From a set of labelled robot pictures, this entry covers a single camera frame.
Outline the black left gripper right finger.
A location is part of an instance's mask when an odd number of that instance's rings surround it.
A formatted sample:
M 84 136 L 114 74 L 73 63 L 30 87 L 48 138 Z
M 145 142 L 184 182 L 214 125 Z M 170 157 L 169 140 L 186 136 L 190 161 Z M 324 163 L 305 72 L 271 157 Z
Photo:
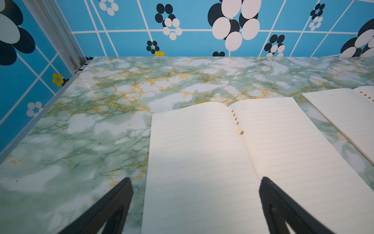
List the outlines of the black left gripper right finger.
M 332 231 L 315 219 L 268 177 L 263 177 L 259 195 L 271 234 L 331 234 Z

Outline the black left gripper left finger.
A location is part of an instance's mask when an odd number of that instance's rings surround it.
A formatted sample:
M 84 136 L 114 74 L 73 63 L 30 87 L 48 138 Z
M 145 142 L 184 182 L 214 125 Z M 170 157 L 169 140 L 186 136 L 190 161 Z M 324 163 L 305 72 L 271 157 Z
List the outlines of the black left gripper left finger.
M 126 177 L 60 233 L 97 234 L 101 228 L 104 234 L 122 233 L 132 196 L 131 179 Z

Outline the orange cover notebook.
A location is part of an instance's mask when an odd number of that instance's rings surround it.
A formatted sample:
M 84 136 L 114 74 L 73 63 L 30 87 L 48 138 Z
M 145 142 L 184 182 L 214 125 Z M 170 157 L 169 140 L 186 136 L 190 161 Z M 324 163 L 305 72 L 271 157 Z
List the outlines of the orange cover notebook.
M 143 234 L 267 234 L 270 178 L 337 234 L 374 231 L 374 192 L 291 97 L 152 116 Z

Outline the green cover notebook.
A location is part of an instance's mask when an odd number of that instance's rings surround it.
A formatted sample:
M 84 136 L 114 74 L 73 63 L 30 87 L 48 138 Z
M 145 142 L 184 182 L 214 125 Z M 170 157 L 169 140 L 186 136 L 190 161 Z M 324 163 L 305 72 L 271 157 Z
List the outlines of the green cover notebook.
M 374 87 L 340 88 L 302 94 L 374 163 Z

